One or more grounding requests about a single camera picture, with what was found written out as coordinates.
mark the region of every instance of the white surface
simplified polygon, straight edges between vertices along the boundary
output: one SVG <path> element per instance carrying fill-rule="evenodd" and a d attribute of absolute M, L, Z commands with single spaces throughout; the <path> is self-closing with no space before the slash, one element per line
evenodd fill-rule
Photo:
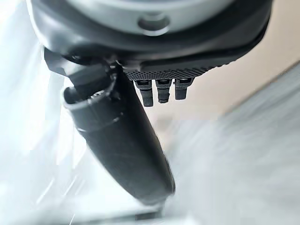
<path fill-rule="evenodd" d="M 0 33 L 0 224 L 37 212 L 69 222 L 152 211 L 87 149 L 60 106 L 68 80 L 42 62 L 25 3 Z"/>

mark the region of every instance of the black plastic housing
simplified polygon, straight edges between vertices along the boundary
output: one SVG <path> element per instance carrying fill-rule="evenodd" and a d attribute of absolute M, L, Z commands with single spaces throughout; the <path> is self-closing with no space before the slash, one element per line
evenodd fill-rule
<path fill-rule="evenodd" d="M 114 179 L 146 205 L 163 203 L 175 183 L 159 140 L 123 73 L 86 99 L 75 88 L 63 93 L 79 133 Z"/>

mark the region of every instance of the beige wall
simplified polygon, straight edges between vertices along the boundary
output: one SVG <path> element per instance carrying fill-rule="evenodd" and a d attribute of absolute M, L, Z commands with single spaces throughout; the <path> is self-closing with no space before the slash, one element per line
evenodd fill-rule
<path fill-rule="evenodd" d="M 174 100 L 174 89 L 166 105 L 155 96 L 155 107 L 146 109 L 150 120 L 213 119 L 227 112 L 300 59 L 299 21 L 300 0 L 275 0 L 266 37 L 255 49 L 196 78 L 185 101 Z"/>

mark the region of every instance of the textured black surface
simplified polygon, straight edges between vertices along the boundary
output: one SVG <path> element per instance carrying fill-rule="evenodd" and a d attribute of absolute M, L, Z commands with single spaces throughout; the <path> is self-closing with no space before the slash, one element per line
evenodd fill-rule
<path fill-rule="evenodd" d="M 175 70 L 164 70 L 164 71 L 149 71 L 139 72 L 131 71 L 126 72 L 126 75 L 130 80 L 163 80 L 163 79 L 180 79 L 201 76 L 213 67 L 208 68 L 190 68 L 190 69 L 175 69 Z"/>

